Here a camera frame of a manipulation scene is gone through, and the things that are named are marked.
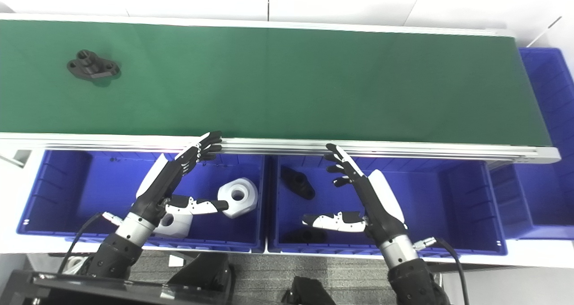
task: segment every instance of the aluminum rail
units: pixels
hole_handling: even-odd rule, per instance
[[[198,137],[161,135],[73,135],[0,133],[0,146],[18,149],[180,152]],[[553,147],[439,144],[430,142],[331,139],[224,138],[223,153],[322,155],[332,142],[356,157],[442,158],[549,164],[560,160]]]

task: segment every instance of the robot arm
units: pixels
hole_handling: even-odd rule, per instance
[[[215,131],[203,135],[197,144],[190,146],[174,160],[159,158],[146,175],[138,190],[138,198],[123,219],[115,233],[109,234],[102,242],[96,254],[84,263],[80,274],[92,277],[125,278],[127,270],[139,258],[142,246],[152,235],[166,214],[172,193],[181,178],[203,160],[212,160],[221,150],[221,132]],[[174,199],[177,205],[181,199]],[[189,197],[185,199],[188,207]],[[193,201],[196,205],[208,202]]]
[[[333,181],[334,185],[336,187],[346,184],[353,185],[365,207],[365,217],[359,217],[358,212],[340,212],[337,215],[305,215],[303,223],[338,231],[365,231],[367,236],[375,240],[376,246],[385,258],[389,267],[388,279],[396,293],[399,304],[449,304],[447,295],[434,283],[426,263],[418,257],[417,251],[409,239],[408,230],[403,223],[402,212],[400,208],[396,209],[398,203],[396,205],[391,202],[385,203],[392,209],[393,215],[383,206],[382,201],[385,201],[386,198],[385,196],[378,196],[378,194],[391,192],[390,187],[386,189],[388,186],[386,181],[381,185],[374,178],[373,183],[371,183],[371,180],[363,174],[344,150],[334,144],[327,144],[326,147],[331,153],[326,154],[325,159],[335,162],[326,170],[331,173],[343,174],[342,177]]]

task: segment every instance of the black bracket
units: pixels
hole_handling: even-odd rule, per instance
[[[98,57],[90,50],[82,49],[76,54],[76,59],[68,62],[68,70],[77,78],[93,80],[106,78],[119,73],[119,66],[110,60]]]

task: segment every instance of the hole in white part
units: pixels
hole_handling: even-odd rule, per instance
[[[160,224],[162,226],[170,226],[174,223],[174,216],[171,214],[166,214],[163,219],[161,219]]]
[[[241,191],[240,189],[234,189],[234,191],[231,192],[231,198],[236,200],[236,201],[240,201],[242,199],[244,199],[245,197],[245,193],[243,191]]]

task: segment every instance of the black flanged part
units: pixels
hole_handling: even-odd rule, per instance
[[[108,78],[119,73],[119,66],[114,61],[100,58],[86,49],[80,50],[76,59],[69,61],[67,67],[74,76],[84,80]]]
[[[310,200],[315,197],[315,190],[307,180],[307,176],[305,176],[305,174],[283,166],[281,167],[281,179],[291,192],[299,195],[300,197],[303,197],[306,200]]]
[[[285,233],[281,242],[285,244],[323,244],[326,242],[326,231],[316,227],[302,227]]]

